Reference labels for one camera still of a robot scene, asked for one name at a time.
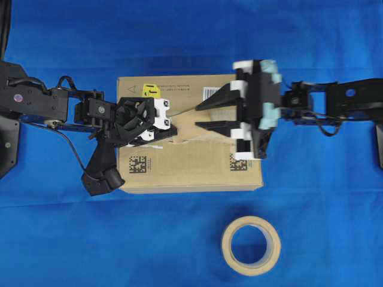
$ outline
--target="black cable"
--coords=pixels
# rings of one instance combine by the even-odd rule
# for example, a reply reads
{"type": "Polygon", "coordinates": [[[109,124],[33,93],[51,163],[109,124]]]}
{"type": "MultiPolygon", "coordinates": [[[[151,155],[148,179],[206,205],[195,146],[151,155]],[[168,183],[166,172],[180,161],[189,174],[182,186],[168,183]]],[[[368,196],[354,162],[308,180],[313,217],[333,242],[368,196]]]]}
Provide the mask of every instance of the black cable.
{"type": "Polygon", "coordinates": [[[314,116],[314,118],[315,118],[316,121],[317,121],[317,125],[318,125],[319,129],[321,130],[321,132],[322,132],[325,136],[334,136],[334,135],[336,135],[337,133],[339,133],[339,131],[340,131],[340,129],[341,129],[341,125],[342,125],[342,122],[341,122],[341,121],[339,121],[339,122],[337,123],[337,125],[335,126],[335,131],[334,131],[333,133],[330,133],[330,132],[328,132],[327,130],[325,130],[325,129],[323,128],[323,125],[322,125],[322,123],[320,122],[320,120],[318,119],[318,117],[317,117],[315,114],[313,114],[313,116],[314,116]]]}
{"type": "Polygon", "coordinates": [[[84,167],[84,164],[83,162],[81,161],[81,158],[80,156],[78,155],[77,151],[76,151],[76,148],[74,147],[73,143],[71,142],[71,140],[66,136],[64,135],[63,133],[59,132],[58,130],[54,130],[54,129],[51,129],[50,127],[45,127],[45,126],[40,126],[39,124],[34,124],[34,123],[25,123],[25,124],[28,124],[32,127],[38,127],[40,129],[43,129],[43,130],[49,130],[51,132],[54,132],[54,133],[57,133],[58,135],[60,135],[61,137],[63,137],[66,142],[69,144],[69,146],[71,147],[72,149],[72,152],[74,153],[78,163],[80,164],[81,166],[81,169],[83,170],[83,172],[93,181],[100,181],[101,179],[97,179],[97,178],[94,178],[92,176],[90,176],[87,172],[86,172],[86,169],[84,167]]]}
{"type": "Polygon", "coordinates": [[[59,79],[59,82],[58,82],[56,88],[62,88],[62,83],[63,83],[65,80],[68,82],[68,84],[69,84],[69,86],[70,86],[70,88],[71,88],[72,90],[77,90],[77,88],[76,88],[76,86],[75,86],[75,84],[74,84],[74,82],[73,82],[73,79],[72,79],[70,76],[62,76],[62,77],[59,79]]]}
{"type": "Polygon", "coordinates": [[[11,27],[11,0],[0,0],[0,60],[4,60],[11,27]]]}
{"type": "Polygon", "coordinates": [[[37,83],[41,86],[41,90],[44,94],[48,94],[47,87],[44,82],[34,77],[19,78],[8,82],[8,86],[14,86],[22,83],[37,83]]]}
{"type": "Polygon", "coordinates": [[[290,110],[293,110],[293,111],[296,111],[296,112],[303,112],[303,113],[306,113],[306,114],[312,114],[312,115],[317,115],[317,116],[320,116],[320,117],[326,117],[326,118],[331,118],[332,120],[338,120],[338,121],[370,121],[369,119],[367,118],[341,118],[341,117],[333,117],[331,115],[326,115],[326,114],[321,114],[319,112],[313,112],[313,111],[310,111],[308,109],[291,109],[291,108],[287,108],[287,107],[284,107],[282,106],[281,109],[290,109],[290,110]]]}

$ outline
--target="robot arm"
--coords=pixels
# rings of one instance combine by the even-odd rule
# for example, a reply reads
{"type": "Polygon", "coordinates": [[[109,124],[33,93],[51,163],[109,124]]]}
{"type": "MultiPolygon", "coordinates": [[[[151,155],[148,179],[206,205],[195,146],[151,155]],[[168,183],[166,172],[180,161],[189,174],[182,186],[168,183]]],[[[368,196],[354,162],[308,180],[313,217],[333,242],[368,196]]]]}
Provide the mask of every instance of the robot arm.
{"type": "Polygon", "coordinates": [[[126,97],[116,103],[104,100],[101,91],[77,90],[64,76],[47,89],[39,79],[27,76],[20,65],[0,61],[0,176],[17,162],[20,125],[30,124],[63,136],[84,170],[82,182],[90,195],[109,193],[125,181],[117,171],[115,148],[139,146],[177,134],[166,117],[170,103],[152,97],[126,97]],[[70,88],[62,87],[64,80],[70,88]],[[68,100],[75,106],[74,124],[67,124],[68,100]],[[91,133],[98,145],[85,168],[70,140],[59,130],[91,133]]]}
{"type": "Polygon", "coordinates": [[[350,83],[292,83],[280,96],[282,76],[273,60],[235,62],[236,80],[223,86],[196,107],[197,111],[236,106],[236,121],[199,122],[197,126],[236,139],[237,160],[266,158],[266,149],[278,119],[315,125],[334,136],[345,121],[373,121],[383,168],[383,79],[350,83]],[[311,93],[325,92],[326,114],[314,112],[311,93]],[[324,126],[334,126],[330,133],[324,126]]]}

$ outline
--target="blue background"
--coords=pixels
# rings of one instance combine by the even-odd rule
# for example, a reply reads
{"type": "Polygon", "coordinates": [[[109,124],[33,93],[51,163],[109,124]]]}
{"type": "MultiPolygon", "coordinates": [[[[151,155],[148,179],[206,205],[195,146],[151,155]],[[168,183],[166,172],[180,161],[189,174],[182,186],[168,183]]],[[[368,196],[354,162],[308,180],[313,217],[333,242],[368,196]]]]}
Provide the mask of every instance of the blue background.
{"type": "MultiPolygon", "coordinates": [[[[383,77],[378,0],[13,1],[6,60],[55,86],[115,101],[120,76],[231,73],[275,59],[287,81],[383,77]]],[[[333,137],[279,122],[249,192],[91,198],[66,142],[22,127],[18,165],[0,182],[0,286],[381,286],[383,171],[372,123],[333,137]],[[258,277],[220,253],[244,215],[279,232],[258,277]]],[[[85,162],[95,142],[68,133],[85,162]]]]}

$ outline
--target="cardboard box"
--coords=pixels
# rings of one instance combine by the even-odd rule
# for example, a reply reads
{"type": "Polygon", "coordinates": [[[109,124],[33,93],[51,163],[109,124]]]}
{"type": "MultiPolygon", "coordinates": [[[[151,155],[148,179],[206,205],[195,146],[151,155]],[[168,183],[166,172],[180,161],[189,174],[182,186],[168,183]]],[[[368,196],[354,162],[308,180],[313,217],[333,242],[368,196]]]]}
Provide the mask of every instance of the cardboard box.
{"type": "Polygon", "coordinates": [[[170,100],[168,115],[179,128],[174,141],[119,149],[118,169],[126,180],[121,189],[144,194],[244,191],[263,186],[260,161],[234,160],[234,142],[194,125],[210,119],[209,111],[195,112],[194,107],[212,93],[211,88],[234,79],[234,75],[119,78],[118,99],[154,92],[170,100]]]}

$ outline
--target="tape roll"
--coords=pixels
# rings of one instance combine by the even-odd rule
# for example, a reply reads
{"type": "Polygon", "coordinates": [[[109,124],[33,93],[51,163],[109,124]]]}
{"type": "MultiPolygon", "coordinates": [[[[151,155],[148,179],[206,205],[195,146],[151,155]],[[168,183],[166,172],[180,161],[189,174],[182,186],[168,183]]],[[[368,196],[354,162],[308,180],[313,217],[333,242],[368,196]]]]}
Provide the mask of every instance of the tape roll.
{"type": "Polygon", "coordinates": [[[276,264],[281,253],[281,240],[274,227],[266,220],[256,216],[245,216],[234,220],[227,226],[222,236],[221,247],[223,257],[231,268],[246,276],[256,276],[269,271],[276,264]],[[258,228],[265,236],[267,243],[263,257],[252,264],[238,261],[232,251],[234,234],[246,225],[258,228]]]}

